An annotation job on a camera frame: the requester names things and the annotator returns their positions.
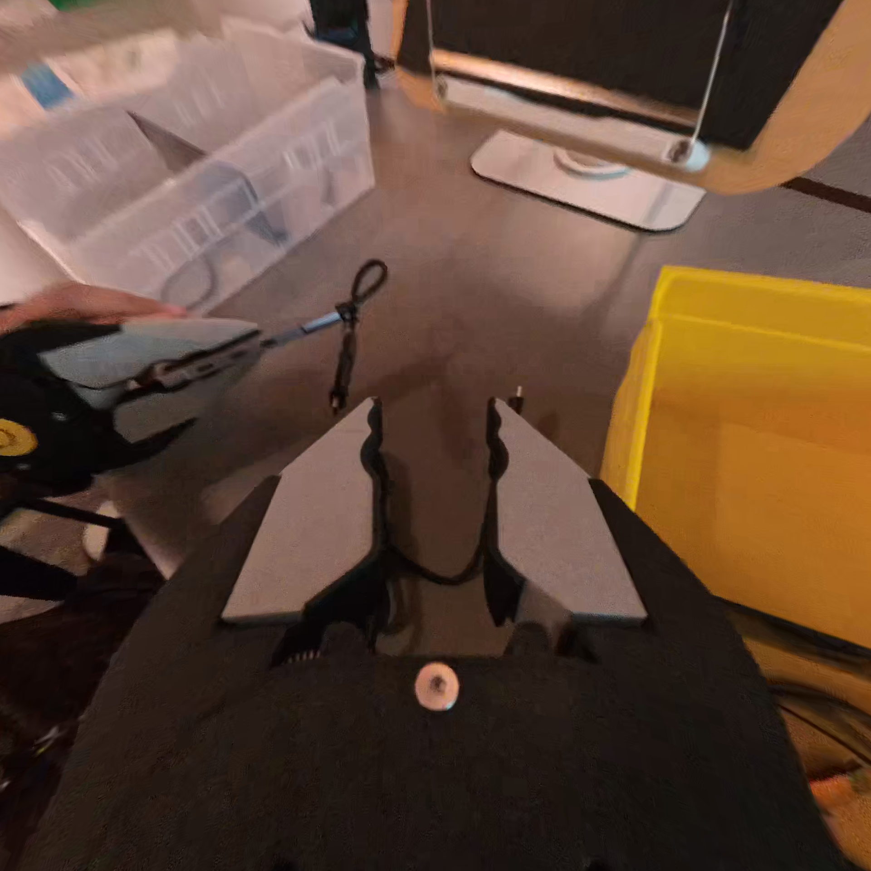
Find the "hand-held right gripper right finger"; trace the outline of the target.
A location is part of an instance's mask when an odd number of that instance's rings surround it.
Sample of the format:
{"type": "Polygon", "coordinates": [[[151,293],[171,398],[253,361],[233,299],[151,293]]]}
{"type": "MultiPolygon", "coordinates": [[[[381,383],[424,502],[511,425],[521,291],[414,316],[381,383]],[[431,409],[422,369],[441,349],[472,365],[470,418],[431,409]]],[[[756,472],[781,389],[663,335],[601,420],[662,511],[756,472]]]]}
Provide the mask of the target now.
{"type": "Polygon", "coordinates": [[[645,622],[587,472],[502,399],[488,403],[486,443],[483,581],[494,624],[645,622]]]}

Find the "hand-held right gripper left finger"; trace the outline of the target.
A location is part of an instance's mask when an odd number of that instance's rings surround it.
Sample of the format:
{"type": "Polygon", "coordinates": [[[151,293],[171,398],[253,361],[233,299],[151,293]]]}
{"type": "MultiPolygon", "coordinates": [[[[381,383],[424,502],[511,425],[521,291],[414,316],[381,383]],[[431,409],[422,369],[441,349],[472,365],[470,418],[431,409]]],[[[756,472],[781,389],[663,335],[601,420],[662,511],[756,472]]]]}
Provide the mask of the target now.
{"type": "Polygon", "coordinates": [[[279,474],[221,620],[299,623],[376,542],[382,405],[366,398],[279,474]]]}

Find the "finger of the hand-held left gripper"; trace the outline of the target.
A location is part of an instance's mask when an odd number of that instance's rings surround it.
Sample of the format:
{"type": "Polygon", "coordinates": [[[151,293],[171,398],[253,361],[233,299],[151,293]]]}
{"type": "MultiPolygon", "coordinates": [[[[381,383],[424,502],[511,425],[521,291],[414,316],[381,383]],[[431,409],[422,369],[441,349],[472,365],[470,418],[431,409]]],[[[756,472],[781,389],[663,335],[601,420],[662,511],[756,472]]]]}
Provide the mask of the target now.
{"type": "MultiPolygon", "coordinates": [[[[229,356],[236,352],[259,354],[260,357],[263,353],[260,346],[226,346],[193,354],[182,360],[215,354],[229,356]]],[[[115,407],[114,429],[125,441],[134,443],[196,421],[247,372],[236,376],[221,376],[214,381],[204,382],[177,393],[158,394],[136,389],[126,394],[123,401],[115,407]]]]}
{"type": "Polygon", "coordinates": [[[177,362],[226,346],[260,346],[263,337],[247,321],[137,319],[126,321],[115,332],[39,352],[38,357],[62,381],[97,391],[128,386],[158,362],[177,362]]]}

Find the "dark grey usb hub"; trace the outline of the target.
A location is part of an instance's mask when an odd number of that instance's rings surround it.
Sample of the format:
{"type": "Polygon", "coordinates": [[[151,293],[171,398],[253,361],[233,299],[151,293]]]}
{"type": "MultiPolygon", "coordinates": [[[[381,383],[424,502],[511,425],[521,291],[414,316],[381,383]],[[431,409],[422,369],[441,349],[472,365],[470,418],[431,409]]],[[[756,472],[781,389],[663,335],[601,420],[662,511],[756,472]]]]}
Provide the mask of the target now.
{"type": "Polygon", "coordinates": [[[133,378],[132,383],[149,393],[177,393],[221,376],[243,374],[259,362],[259,357],[259,354],[236,352],[229,356],[215,354],[177,362],[158,362],[133,378]]]}

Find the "grey adapter plug with tether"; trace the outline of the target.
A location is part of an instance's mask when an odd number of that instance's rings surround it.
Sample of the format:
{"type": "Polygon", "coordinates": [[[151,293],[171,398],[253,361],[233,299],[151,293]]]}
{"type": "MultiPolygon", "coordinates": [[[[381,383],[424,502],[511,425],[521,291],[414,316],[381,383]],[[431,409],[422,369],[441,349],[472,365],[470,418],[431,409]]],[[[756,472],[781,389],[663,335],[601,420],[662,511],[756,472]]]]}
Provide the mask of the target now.
{"type": "Polygon", "coordinates": [[[347,407],[357,358],[357,329],[362,308],[380,291],[387,282],[388,276],[388,267],[383,260],[365,261],[354,276],[349,297],[338,303],[332,312],[276,333],[262,343],[264,349],[284,347],[329,328],[340,327],[343,334],[342,343],[328,398],[329,406],[335,416],[342,414],[347,407]]]}

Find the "person's left hand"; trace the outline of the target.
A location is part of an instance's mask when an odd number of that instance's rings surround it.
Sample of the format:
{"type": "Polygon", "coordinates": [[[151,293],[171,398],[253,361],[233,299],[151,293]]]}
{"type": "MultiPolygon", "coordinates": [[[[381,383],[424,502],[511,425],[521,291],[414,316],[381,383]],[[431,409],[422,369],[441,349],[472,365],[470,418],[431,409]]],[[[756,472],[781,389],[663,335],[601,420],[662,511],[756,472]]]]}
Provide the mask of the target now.
{"type": "Polygon", "coordinates": [[[184,319],[185,308],[156,299],[77,282],[43,289],[27,299],[2,308],[1,334],[12,333],[43,321],[81,321],[118,325],[130,320],[184,319]]]}

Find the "yellow plastic bin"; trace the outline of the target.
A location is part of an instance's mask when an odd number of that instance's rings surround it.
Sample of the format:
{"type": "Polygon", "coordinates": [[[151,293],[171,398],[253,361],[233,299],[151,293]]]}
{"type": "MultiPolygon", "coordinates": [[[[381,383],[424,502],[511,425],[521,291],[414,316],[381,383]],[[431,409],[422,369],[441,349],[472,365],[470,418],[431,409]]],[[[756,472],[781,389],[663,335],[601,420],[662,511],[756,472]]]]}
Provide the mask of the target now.
{"type": "Polygon", "coordinates": [[[716,597],[869,648],[869,289],[664,267],[600,476],[716,597]]]}

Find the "black wood-edged panel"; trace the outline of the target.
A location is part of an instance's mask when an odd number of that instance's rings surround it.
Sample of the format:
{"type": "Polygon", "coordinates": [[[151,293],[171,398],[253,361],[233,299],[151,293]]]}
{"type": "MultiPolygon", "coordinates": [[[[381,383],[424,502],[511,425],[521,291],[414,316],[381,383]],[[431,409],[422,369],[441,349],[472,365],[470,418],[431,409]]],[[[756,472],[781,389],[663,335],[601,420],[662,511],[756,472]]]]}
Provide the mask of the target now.
{"type": "Polygon", "coordinates": [[[392,25],[419,105],[724,195],[869,117],[867,1],[397,2],[392,25]]]}

